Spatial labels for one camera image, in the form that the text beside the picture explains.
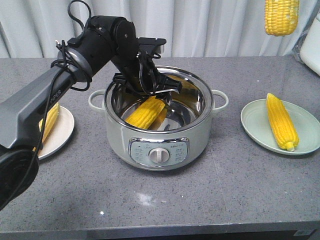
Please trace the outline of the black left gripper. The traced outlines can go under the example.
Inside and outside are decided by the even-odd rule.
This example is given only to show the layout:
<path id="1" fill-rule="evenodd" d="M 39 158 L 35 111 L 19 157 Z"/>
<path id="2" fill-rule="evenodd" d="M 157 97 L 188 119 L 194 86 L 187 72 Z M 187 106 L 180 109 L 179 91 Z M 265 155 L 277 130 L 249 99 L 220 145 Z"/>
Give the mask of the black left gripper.
<path id="1" fill-rule="evenodd" d="M 115 56 L 112 63 L 119 70 L 113 82 L 141 96 L 164 94 L 166 108 L 171 110 L 172 92 L 180 93 L 182 83 L 160 73 L 149 56 L 135 56 L 132 59 Z"/>

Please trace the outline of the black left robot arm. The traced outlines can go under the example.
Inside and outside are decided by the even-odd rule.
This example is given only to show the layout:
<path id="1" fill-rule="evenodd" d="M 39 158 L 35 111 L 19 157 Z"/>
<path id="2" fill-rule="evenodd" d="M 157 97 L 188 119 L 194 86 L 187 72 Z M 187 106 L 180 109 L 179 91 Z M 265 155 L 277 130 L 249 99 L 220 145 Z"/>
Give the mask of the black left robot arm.
<path id="1" fill-rule="evenodd" d="M 39 121 L 76 83 L 89 85 L 108 62 L 118 69 L 114 79 L 131 93 L 169 102 L 182 84 L 158 72 L 153 58 L 166 41 L 137 38 L 124 17 L 90 17 L 80 36 L 60 43 L 50 69 L 0 105 L 0 206 L 21 195 L 34 181 L 42 144 Z"/>

